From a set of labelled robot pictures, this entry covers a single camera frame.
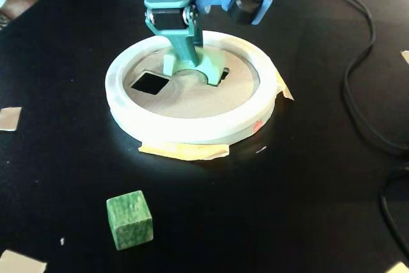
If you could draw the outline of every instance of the rectangular slot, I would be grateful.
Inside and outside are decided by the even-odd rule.
[[[156,95],[168,82],[169,79],[145,72],[138,80],[136,80],[131,88],[137,91]]]

